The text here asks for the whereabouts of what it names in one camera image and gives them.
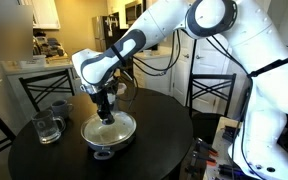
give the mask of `round table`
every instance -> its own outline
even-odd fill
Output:
[[[9,154],[12,179],[162,179],[179,169],[192,143],[187,108],[170,96],[139,89],[131,106],[117,101],[118,109],[136,120],[134,141],[111,159],[96,160],[80,128],[97,107],[86,93],[69,102],[74,110],[58,141],[40,144],[32,122],[17,135]]]

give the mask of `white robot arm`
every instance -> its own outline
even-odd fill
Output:
[[[193,4],[187,0],[159,0],[105,52],[85,49],[72,56],[103,122],[114,122],[105,84],[115,69],[123,59],[157,44],[176,29],[194,39],[221,33],[249,74],[278,59],[288,59],[288,49],[255,0],[196,0]],[[288,63],[252,79],[245,128],[235,140],[235,153],[231,153],[233,147],[228,153],[251,177],[288,179],[288,153],[277,144],[288,113]]]

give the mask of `refrigerator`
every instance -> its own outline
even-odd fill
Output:
[[[118,16],[97,16],[92,18],[97,52],[104,52],[121,38]]]

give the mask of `black table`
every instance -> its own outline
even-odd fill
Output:
[[[94,151],[80,130],[82,123],[96,113],[96,105],[88,94],[73,96],[69,102],[74,110],[58,141],[40,144],[32,122],[17,135],[9,154],[12,179],[150,180],[162,179],[174,169],[178,173],[192,143],[193,130],[188,110],[172,97],[139,89],[130,108],[129,102],[118,101],[119,110],[136,120],[136,138],[105,161],[94,159]]]

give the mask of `glass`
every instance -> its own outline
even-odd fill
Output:
[[[42,144],[49,144],[58,140],[61,137],[61,132],[66,127],[63,118],[60,116],[54,117],[51,110],[38,112],[31,119]]]

